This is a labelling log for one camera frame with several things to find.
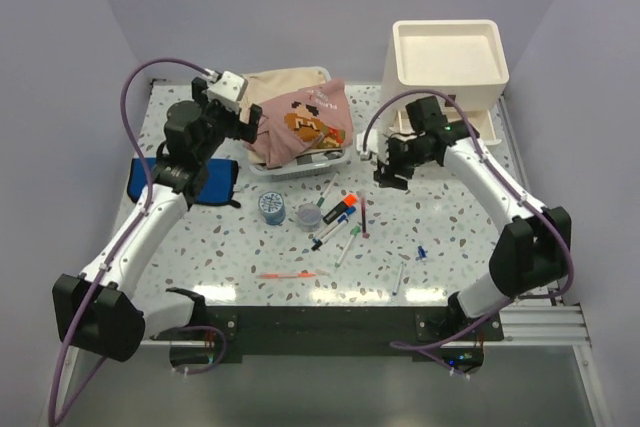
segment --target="printed graphic on shirt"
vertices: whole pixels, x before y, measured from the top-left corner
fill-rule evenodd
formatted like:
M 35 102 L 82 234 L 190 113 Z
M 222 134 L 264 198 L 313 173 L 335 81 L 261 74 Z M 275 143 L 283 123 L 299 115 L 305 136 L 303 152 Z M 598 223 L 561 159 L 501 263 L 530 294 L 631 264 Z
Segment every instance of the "printed graphic on shirt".
M 284 116 L 285 124 L 303 142 L 312 142 L 322 134 L 324 138 L 313 146 L 314 149 L 341 148 L 346 137 L 345 131 L 330 127 L 318 119 L 318 114 L 320 113 L 318 107 L 302 104 L 301 102 L 293 102 L 291 108 L 293 112 Z

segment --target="orange marker cap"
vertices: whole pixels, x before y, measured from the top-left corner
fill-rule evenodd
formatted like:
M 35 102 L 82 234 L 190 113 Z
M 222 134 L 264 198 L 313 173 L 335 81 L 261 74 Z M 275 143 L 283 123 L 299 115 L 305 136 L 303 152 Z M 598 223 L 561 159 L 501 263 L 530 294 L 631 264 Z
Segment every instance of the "orange marker cap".
M 348 207 L 351 207 L 356 202 L 358 202 L 358 197 L 356 197 L 355 194 L 349 194 L 344 198 L 343 202 L 347 204 Z

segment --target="white plastic bin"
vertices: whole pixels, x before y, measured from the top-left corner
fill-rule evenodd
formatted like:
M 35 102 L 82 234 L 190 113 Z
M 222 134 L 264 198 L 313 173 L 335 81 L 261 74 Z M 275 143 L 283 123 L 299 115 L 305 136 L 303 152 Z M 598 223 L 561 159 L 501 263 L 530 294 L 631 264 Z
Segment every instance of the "white plastic bin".
M 393 25 L 380 101 L 407 90 L 428 87 L 452 97 L 482 139 L 496 144 L 489 110 L 509 80 L 498 26 L 491 20 L 402 20 Z M 420 96 L 400 101 L 406 105 Z M 456 120 L 455 109 L 438 99 Z

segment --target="pipette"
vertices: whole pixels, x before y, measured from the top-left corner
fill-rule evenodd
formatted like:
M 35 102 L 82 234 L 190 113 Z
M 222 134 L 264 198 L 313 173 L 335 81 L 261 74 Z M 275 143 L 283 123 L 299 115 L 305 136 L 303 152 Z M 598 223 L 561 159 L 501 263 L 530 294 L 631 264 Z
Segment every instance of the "pipette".
M 327 235 L 325 235 L 321 240 L 318 240 L 313 247 L 311 247 L 311 250 L 313 250 L 314 252 L 316 250 L 318 250 L 320 247 L 322 247 L 324 244 L 327 243 L 327 241 L 333 237 L 334 235 L 336 235 L 338 232 L 340 232 L 342 229 L 344 229 L 347 224 L 349 223 L 349 219 L 345 219 L 343 222 L 340 222 L 338 224 L 338 226 L 333 229 L 331 232 L 329 232 Z
M 400 264 L 400 268 L 398 269 L 398 277 L 396 277 L 396 283 L 393 286 L 393 291 L 391 295 L 398 295 L 398 290 L 400 290 L 400 282 L 402 281 L 402 273 L 404 272 L 405 263 L 402 262 Z
M 362 214 L 362 237 L 365 239 L 369 238 L 369 234 L 367 234 L 367 199 L 366 192 L 364 190 L 358 191 L 358 197 L 360 198 L 360 213 Z
M 338 257 L 337 262 L 334 264 L 335 267 L 340 267 L 340 264 L 342 264 L 342 261 L 347 256 L 347 252 L 349 252 L 349 249 L 353 245 L 353 242 L 356 240 L 356 237 L 358 236 L 359 233 L 360 233 L 359 225 L 356 225 L 353 229 L 351 229 L 351 237 L 349 238 L 349 242 L 347 242 L 347 245 L 345 245 L 344 249 L 342 249 L 342 254 L 340 254 L 340 257 Z

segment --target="black metal frame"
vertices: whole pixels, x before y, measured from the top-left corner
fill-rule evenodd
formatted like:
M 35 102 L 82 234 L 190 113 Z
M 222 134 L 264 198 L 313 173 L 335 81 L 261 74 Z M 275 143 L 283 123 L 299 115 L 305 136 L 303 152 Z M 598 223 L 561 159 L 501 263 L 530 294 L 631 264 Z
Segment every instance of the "black metal frame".
M 447 307 L 209 306 L 202 311 L 203 304 L 197 294 L 195 297 L 191 325 L 212 325 L 223 331 L 229 343 L 225 363 L 242 362 L 245 355 L 412 356 L 414 360 L 428 361 L 419 353 L 393 349 L 389 343 L 402 340 L 429 344 L 455 333 L 446 327 Z M 475 342 L 479 338 L 504 339 L 499 314 L 459 340 Z M 172 330 L 156 340 L 203 341 L 204 333 Z M 216 355 L 220 346 L 221 342 L 217 342 Z M 454 362 L 451 365 L 456 367 L 482 364 L 480 348 L 438 349 L 434 354 Z M 202 348 L 172 347 L 170 358 L 174 366 L 209 362 L 204 344 Z

